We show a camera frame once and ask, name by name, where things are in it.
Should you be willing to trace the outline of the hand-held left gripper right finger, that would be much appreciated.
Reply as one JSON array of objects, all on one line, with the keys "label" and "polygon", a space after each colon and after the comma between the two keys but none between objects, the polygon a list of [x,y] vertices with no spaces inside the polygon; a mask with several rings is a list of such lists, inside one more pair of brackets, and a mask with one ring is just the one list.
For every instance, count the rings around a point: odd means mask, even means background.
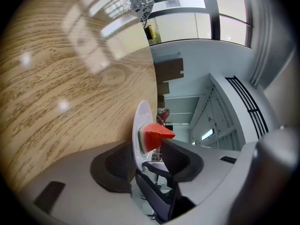
[{"label": "hand-held left gripper right finger", "polygon": [[202,171],[203,159],[172,140],[162,139],[162,161],[175,182],[191,182]]}]

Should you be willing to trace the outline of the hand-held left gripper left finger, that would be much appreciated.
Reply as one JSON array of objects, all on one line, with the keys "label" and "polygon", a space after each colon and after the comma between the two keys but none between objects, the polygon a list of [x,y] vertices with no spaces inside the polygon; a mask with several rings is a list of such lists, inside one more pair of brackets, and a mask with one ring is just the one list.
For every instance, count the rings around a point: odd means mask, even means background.
[{"label": "hand-held left gripper left finger", "polygon": [[94,181],[109,192],[130,193],[136,171],[132,143],[107,143],[93,158],[90,173]]}]

